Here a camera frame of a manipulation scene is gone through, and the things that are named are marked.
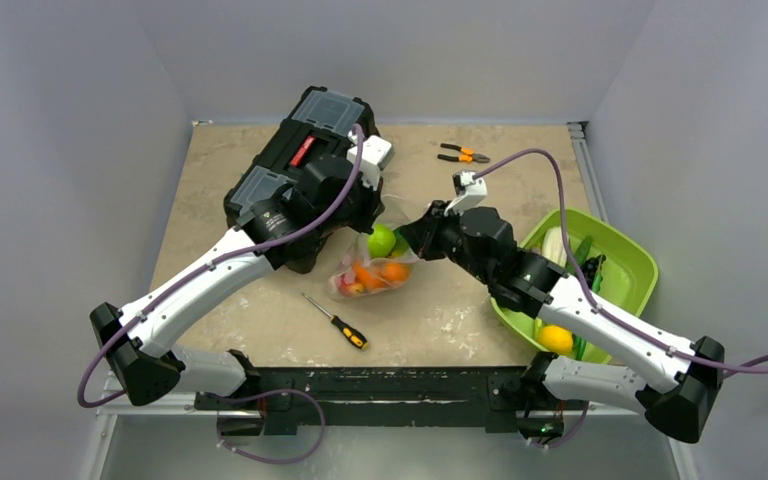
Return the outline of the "green apple toy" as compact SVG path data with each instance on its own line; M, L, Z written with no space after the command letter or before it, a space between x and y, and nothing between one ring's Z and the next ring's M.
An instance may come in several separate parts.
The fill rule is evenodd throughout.
M368 254L372 259L387 257L393 251L396 242L393 230L384 224L375 224L366 240Z

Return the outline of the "green bok choy toy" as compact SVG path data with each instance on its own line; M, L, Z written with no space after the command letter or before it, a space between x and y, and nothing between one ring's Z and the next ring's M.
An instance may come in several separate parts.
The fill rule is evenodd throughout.
M399 258L405 255L411 249L411 247L407 242L407 240L405 239L405 237L403 236L403 234L401 233L400 229L395 229L393 233L394 233L395 243L392 250L388 254L388 257Z

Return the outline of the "clear zip top bag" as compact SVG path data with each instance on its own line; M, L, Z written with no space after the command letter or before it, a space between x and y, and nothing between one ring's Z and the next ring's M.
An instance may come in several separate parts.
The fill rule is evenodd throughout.
M406 225L410 220L415 219L418 215L421 214L420 208L417 205L415 205L414 203L410 202L408 199L403 198L401 196L383 195L381 199L383 201L385 209L378 216L375 224L384 224L393 231L395 229L399 229L402 225ZM349 280L356 280L354 272L352 270L352 264L355 261L361 262L364 266L374 265L377 273L379 268L385 262L400 262L400 263L411 264L412 273L415 266L419 263L420 258L412 249L410 249L405 255L399 258L389 258L387 256L384 258L372 259L368 254L367 246L366 246L366 240L368 235L369 234L366 234L366 233L360 233L355 236L355 239L350 243L347 251L341 257L337 267L335 268L332 275L327 280L326 285L327 285L328 293L332 297L339 300L359 299L364 296L375 295L375 294L395 290L397 288L402 287L408 282L409 279L405 283L398 286L387 284L387 286L383 289L376 290L373 292L365 292L360 296L356 296L352 298L347 298L337 293L336 279L338 276L345 275Z

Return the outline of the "orange tangerine toy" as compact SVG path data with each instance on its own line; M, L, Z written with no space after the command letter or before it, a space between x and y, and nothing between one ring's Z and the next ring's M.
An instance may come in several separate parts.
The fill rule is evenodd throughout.
M379 268L378 273L387 284L398 286L409 279L412 273L412 265L400 262L385 262Z

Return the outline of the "red apple toy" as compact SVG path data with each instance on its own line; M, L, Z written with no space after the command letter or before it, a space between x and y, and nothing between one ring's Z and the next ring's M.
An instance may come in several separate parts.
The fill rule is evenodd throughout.
M366 292L366 288L361 282L349 280L345 275L337 277L336 287L337 293L347 298L360 296Z

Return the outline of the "black grapes toy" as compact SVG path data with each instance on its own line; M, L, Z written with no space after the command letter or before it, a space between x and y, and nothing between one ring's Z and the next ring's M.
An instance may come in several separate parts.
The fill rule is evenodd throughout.
M607 257L604 254L591 257L580 265L582 273L584 274L586 284L589 288L592 287L597 276L601 274L602 264Z

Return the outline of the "orange mango toy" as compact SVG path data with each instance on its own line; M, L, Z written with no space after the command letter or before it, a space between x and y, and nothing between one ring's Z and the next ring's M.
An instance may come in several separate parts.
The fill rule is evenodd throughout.
M374 265L364 266L361 262L355 261L352 264L352 270L357 282L364 287L366 292L373 292L387 286L387 283L375 270Z

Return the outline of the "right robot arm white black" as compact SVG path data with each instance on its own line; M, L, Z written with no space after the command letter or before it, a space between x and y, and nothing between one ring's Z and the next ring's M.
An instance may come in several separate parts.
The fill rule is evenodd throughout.
M724 381L715 363L725 348L648 324L593 294L586 284L540 254L516 244L512 226L491 207L446 214L435 201L398 234L426 261L446 258L484 284L502 307L561 326L608 352L620 365L543 356L521 381L524 399L587 400L634 411L662 434L695 444Z

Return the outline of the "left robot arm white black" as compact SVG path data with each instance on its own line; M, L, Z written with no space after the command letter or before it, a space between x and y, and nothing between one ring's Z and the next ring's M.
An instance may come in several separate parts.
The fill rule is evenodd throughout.
M102 356L130 403L203 392L235 409L252 405L258 382L242 354L188 349L179 338L259 278L291 265L309 271L334 231L370 231L383 210L382 186L379 161L322 156L296 181L242 209L208 252L161 287L122 307L96 307L90 319Z

